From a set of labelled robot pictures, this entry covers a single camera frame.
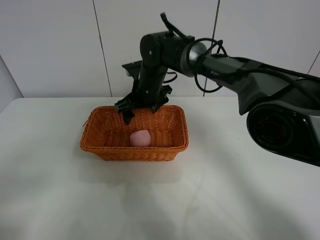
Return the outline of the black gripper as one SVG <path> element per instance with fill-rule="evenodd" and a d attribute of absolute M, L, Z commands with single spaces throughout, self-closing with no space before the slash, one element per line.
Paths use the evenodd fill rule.
<path fill-rule="evenodd" d="M 114 104 L 117 111 L 123 111 L 122 118 L 127 126 L 135 117 L 133 109 L 148 108 L 152 113 L 156 113 L 169 101 L 167 95 L 172 93 L 172 88 L 163 85 L 167 72 L 168 68 L 165 66 L 141 65 L 139 77 L 133 79 L 131 92 Z"/>

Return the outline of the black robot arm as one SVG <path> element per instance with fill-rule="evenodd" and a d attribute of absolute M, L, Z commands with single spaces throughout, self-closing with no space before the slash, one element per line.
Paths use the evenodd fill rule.
<path fill-rule="evenodd" d="M 287 158 L 320 164 L 320 79 L 252 59 L 228 56 L 221 40 L 216 53 L 181 33 L 164 31 L 140 41 L 142 59 L 124 66 L 133 78 L 131 92 L 115 104 L 126 124 L 134 109 L 156 112 L 172 92 L 165 76 L 172 71 L 187 77 L 204 76 L 238 97 L 247 130 L 263 149 Z"/>

